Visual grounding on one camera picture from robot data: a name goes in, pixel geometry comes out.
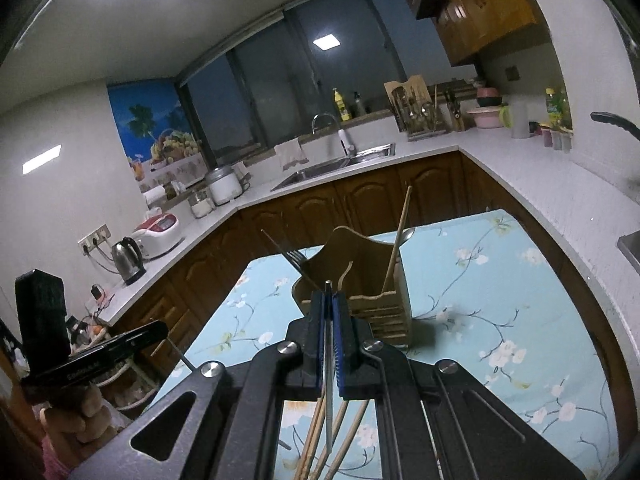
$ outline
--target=white countertop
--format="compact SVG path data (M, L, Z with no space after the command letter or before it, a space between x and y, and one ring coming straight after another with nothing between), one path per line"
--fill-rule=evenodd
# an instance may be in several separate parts
M416 142L396 140L394 156L350 166L275 192L271 189L284 179L282 174L251 188L187 226L182 243L145 264L147 272L137 282L115 291L100 319L115 323L173 264L238 210L346 176L454 150L469 156L516 197L587 281L618 338L639 399L640 276L616 243L620 236L640 230L640 205L572 163L569 155L544 148L541 137L511 139L505 129L474 128Z

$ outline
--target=floral pattern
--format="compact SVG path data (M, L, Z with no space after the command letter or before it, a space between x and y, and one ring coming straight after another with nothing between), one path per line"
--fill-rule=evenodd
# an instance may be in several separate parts
M375 238L392 242L394 234ZM401 256L414 317L407 357L460 362L587 478L604 478L617 463L618 439L602 366L564 288L519 224L495 211L420 227ZM279 255L253 261L187 357L231 366L284 339L288 323L301 316L290 294L298 277ZM156 399L188 372L178 364ZM359 404L349 404L334 453ZM274 478L294 477L314 408L285 403L280 439L290 449L278 447ZM321 436L316 456L323 442ZM370 402L336 478L381 477Z

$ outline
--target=pink bowl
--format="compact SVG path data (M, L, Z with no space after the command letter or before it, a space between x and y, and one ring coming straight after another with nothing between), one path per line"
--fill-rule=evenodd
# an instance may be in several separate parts
M475 108L468 110L467 113L474 118L478 128L501 128L503 126L500 122L499 106Z
M478 95L476 97L500 97L500 92L497 88L485 87L478 89Z

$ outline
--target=spoon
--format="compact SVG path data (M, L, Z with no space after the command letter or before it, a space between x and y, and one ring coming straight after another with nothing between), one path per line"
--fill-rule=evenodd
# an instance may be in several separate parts
M409 238L411 238L415 233L415 227L409 227L402 231L400 235L400 245L404 244Z

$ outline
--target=faucet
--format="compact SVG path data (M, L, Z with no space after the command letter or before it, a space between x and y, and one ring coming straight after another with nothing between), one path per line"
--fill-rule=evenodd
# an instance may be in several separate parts
M311 121L311 133L313 135L316 134L316 119L320 116L326 115L327 117L331 117L334 120L336 126L338 126L338 137L340 138L340 144L342 145L342 149L344 150L344 155L348 157L352 157L356 154L356 147L349 142L349 137L347 137L347 132L344 131L343 128L340 127L340 123L338 119L330 114L329 112L322 112L321 114L317 114L313 120Z

